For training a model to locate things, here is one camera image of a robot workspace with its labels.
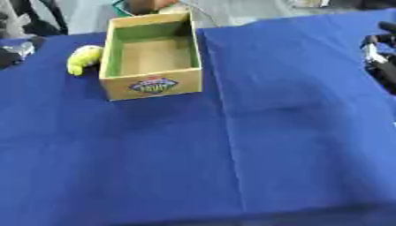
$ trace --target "box logo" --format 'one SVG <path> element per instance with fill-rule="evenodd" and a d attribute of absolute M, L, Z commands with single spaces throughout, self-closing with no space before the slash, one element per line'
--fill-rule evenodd
<path fill-rule="evenodd" d="M 170 79 L 150 79 L 132 84 L 129 88 L 146 94 L 161 94 L 178 85 L 177 81 Z"/>

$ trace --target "plush toy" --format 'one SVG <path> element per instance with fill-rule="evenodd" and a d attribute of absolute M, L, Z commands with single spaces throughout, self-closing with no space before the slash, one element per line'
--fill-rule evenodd
<path fill-rule="evenodd" d="M 99 64 L 103 53 L 103 47 L 100 46 L 83 46 L 74 51 L 67 60 L 67 71 L 74 75 L 80 76 L 84 67 Z"/>

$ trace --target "black object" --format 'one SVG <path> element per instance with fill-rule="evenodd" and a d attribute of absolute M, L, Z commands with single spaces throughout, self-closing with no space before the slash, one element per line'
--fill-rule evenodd
<path fill-rule="evenodd" d="M 378 43 L 396 48 L 396 25 L 388 22 L 380 22 L 378 25 L 390 34 L 369 35 L 364 39 L 362 49 L 365 69 L 387 91 L 396 95 L 396 55 L 377 51 Z"/>
<path fill-rule="evenodd" d="M 50 23 L 40 19 L 30 3 L 30 0 L 11 0 L 12 7 L 18 16 L 27 14 L 32 22 L 24 26 L 25 33 L 36 34 L 40 36 L 50 36 L 57 34 L 68 34 L 68 27 L 65 18 L 60 11 L 59 6 L 55 0 L 40 0 L 52 13 L 55 20 L 59 24 L 59 30 Z"/>
<path fill-rule="evenodd" d="M 19 46 L 0 47 L 0 70 L 23 62 L 27 56 L 34 54 L 40 49 L 44 42 L 44 38 L 36 36 Z"/>
<path fill-rule="evenodd" d="M 379 10 L 396 7 L 396 0 L 362 0 L 360 8 L 363 10 Z"/>
<path fill-rule="evenodd" d="M 18 53 L 12 53 L 0 47 L 0 70 L 9 67 L 20 60 Z"/>

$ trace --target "table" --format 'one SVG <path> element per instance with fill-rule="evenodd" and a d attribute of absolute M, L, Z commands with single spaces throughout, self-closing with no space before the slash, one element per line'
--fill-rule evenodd
<path fill-rule="evenodd" d="M 200 30 L 203 93 L 125 102 L 65 72 L 104 34 L 49 39 L 0 72 L 0 224 L 392 225 L 392 102 L 359 41 L 393 16 Z"/>

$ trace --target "wire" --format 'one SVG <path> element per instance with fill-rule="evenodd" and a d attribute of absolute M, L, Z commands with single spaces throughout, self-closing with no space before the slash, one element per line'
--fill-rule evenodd
<path fill-rule="evenodd" d="M 180 2 L 182 4 L 185 4 L 187 6 L 195 8 L 197 11 L 199 11 L 200 13 L 202 13 L 203 15 L 208 17 L 214 26 L 219 26 L 218 23 L 216 22 L 216 20 L 210 14 L 208 14 L 205 10 L 203 10 L 199 5 L 188 3 L 187 0 L 180 0 Z"/>

